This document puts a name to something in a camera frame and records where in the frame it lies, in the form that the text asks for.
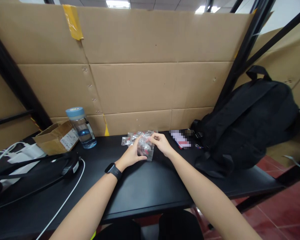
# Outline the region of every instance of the plastic bottle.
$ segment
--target plastic bottle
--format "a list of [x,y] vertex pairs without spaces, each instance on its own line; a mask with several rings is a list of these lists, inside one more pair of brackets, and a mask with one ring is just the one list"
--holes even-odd
[[83,148],[89,149],[97,144],[97,140],[94,137],[93,131],[87,120],[87,116],[84,113],[82,107],[69,108],[66,110],[66,114],[69,120],[77,131],[80,142]]

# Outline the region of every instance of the backpack handle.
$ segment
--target backpack handle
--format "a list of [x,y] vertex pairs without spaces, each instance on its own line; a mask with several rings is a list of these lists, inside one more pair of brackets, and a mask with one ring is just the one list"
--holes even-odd
[[264,75],[264,77],[262,78],[263,80],[272,81],[272,79],[270,78],[267,70],[264,67],[262,67],[262,66],[253,65],[246,72],[246,74],[248,75],[249,78],[251,78],[252,81],[258,80],[258,73]]

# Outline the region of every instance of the smartwatch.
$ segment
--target smartwatch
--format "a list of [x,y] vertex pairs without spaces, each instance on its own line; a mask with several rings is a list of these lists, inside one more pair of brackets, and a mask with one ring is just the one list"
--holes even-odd
[[116,176],[118,181],[120,180],[120,178],[122,176],[122,172],[120,172],[120,170],[116,167],[116,165],[114,163],[110,163],[109,166],[106,168],[106,170],[104,170],[104,172],[112,173],[113,175]]

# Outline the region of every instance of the black desk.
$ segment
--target black desk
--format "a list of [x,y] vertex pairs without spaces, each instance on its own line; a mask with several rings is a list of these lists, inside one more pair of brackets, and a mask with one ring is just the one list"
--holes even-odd
[[[169,132],[164,133],[177,152],[193,165],[196,156],[201,153],[200,149],[181,150]],[[121,138],[122,136],[98,137],[97,146],[89,150],[77,144],[74,151],[77,151],[86,163],[84,174],[48,230],[58,227],[79,199],[101,178],[109,163],[115,162],[124,153],[127,147],[120,145]],[[0,239],[40,233],[69,195],[82,170],[83,164],[80,165],[74,179],[62,180],[41,193],[1,208]],[[227,179],[211,180],[231,199],[282,188],[281,184],[258,167],[235,172]],[[123,217],[136,218],[162,213],[172,208],[188,208],[192,204],[193,201],[173,165],[155,148],[152,162],[139,162],[124,171],[101,223],[110,223]]]

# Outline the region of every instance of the person's right hand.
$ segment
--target person's right hand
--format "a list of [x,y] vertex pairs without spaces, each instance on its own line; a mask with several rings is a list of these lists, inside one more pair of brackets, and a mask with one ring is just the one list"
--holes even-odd
[[166,136],[160,133],[153,133],[149,138],[150,142],[155,144],[166,157],[170,157],[175,150],[170,146]]

